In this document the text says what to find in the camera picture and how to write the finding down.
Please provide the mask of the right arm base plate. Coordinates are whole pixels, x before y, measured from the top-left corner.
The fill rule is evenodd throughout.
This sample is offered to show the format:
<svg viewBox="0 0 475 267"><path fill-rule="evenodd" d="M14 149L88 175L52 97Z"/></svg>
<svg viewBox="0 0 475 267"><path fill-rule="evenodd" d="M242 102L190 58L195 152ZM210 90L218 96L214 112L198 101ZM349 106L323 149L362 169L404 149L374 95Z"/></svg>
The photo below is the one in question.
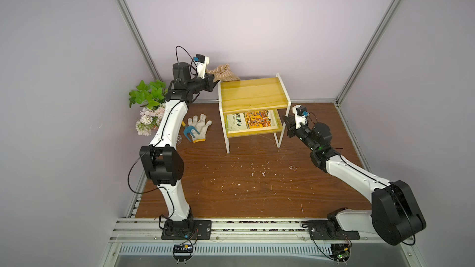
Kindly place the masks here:
<svg viewBox="0 0 475 267"><path fill-rule="evenodd" d="M328 220L310 220L306 225L310 238L315 241L357 241L361 238L359 232L344 231Z"/></svg>

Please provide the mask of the striped beige cloth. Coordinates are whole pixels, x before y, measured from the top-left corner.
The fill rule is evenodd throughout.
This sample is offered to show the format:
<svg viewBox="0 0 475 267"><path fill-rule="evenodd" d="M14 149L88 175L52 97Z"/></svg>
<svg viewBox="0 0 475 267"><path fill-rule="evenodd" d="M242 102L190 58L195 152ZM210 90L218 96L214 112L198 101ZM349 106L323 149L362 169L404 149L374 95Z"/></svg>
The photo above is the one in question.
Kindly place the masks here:
<svg viewBox="0 0 475 267"><path fill-rule="evenodd" d="M212 70L207 69L206 73L214 76L214 82L233 82L241 80L236 74L232 72L229 64L220 65Z"/></svg>

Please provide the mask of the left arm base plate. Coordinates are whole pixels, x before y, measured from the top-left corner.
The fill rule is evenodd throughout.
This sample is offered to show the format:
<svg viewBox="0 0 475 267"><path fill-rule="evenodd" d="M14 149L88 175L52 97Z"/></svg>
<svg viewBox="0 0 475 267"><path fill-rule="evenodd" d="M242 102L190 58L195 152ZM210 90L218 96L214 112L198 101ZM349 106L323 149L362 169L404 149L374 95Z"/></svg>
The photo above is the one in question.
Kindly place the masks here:
<svg viewBox="0 0 475 267"><path fill-rule="evenodd" d="M162 240L189 239L210 240L212 229L211 220L197 221L166 221L162 230Z"/></svg>

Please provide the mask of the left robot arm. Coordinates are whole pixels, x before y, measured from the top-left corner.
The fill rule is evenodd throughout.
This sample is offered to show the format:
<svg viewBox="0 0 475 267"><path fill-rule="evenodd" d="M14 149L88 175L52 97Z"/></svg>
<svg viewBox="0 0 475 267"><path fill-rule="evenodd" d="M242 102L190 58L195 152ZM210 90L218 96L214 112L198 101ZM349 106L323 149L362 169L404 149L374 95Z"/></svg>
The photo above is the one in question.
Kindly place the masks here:
<svg viewBox="0 0 475 267"><path fill-rule="evenodd" d="M139 152L145 176L165 199L168 214L162 216L162 231L166 236L185 237L194 232L192 210L181 183L184 162L176 146L189 105L201 92L212 92L217 84L214 75L206 72L209 62L208 56L197 54L190 63L178 61L173 64L173 80L165 96L165 117L153 140Z"/></svg>

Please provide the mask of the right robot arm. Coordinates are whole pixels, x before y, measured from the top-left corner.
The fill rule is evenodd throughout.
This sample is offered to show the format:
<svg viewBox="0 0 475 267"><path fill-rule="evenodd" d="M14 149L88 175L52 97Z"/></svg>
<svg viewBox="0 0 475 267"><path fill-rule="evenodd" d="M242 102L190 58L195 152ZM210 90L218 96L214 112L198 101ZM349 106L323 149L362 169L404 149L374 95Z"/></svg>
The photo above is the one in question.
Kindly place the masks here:
<svg viewBox="0 0 475 267"><path fill-rule="evenodd" d="M288 137L298 137L310 149L315 167L330 174L367 199L368 210L337 210L328 216L331 227L338 232L377 234L384 242L398 245L427 227L424 215L410 186L402 180L390 181L372 174L350 162L331 145L328 125L308 126L303 116L285 116Z"/></svg>

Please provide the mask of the yellow white bookshelf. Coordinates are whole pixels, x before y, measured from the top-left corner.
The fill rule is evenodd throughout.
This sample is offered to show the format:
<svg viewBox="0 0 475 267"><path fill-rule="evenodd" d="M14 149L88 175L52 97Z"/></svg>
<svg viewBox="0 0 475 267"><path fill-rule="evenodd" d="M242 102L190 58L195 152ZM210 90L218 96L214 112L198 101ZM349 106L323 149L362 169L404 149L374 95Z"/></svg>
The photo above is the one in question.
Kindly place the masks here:
<svg viewBox="0 0 475 267"><path fill-rule="evenodd" d="M286 114L289 114L291 99L280 74L276 74L272 78L232 82L220 81L218 83L218 105L227 153L230 153L230 138L270 133L274 135L277 148L281 147L286 124L280 119L278 111L286 110ZM238 134L228 132L227 115L262 110L270 110L275 115L276 128L268 130L254 129Z"/></svg>

